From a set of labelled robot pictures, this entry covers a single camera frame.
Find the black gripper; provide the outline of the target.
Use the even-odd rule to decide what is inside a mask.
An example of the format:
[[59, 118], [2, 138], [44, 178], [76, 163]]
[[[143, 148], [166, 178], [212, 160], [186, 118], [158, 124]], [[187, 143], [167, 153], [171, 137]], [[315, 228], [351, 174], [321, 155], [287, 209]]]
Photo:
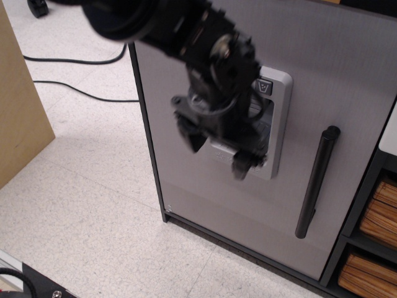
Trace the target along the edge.
[[244, 180], [251, 168], [265, 163], [267, 145], [257, 128], [265, 105], [256, 91], [210, 105], [206, 97], [189, 90], [187, 96], [174, 96], [171, 104], [179, 135], [192, 152], [207, 140], [234, 149], [231, 169], [236, 180]]

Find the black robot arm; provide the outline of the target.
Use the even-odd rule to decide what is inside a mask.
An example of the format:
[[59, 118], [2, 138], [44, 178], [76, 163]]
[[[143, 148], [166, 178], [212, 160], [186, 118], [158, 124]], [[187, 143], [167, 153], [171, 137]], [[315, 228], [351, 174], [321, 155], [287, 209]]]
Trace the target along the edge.
[[209, 1], [78, 1], [92, 28], [118, 42], [141, 41], [182, 61], [189, 91], [171, 100], [179, 134], [198, 152], [207, 140], [235, 150], [231, 169], [242, 180], [265, 162], [267, 147], [250, 115], [260, 75], [255, 48]]

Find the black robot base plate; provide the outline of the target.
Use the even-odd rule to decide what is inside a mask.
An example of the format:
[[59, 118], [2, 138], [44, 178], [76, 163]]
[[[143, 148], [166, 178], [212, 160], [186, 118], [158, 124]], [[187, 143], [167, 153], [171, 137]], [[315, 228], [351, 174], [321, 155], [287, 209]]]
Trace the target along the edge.
[[65, 287], [22, 263], [22, 269], [1, 267], [1, 277], [12, 276], [22, 282], [22, 292], [4, 291], [1, 297], [77, 297]]

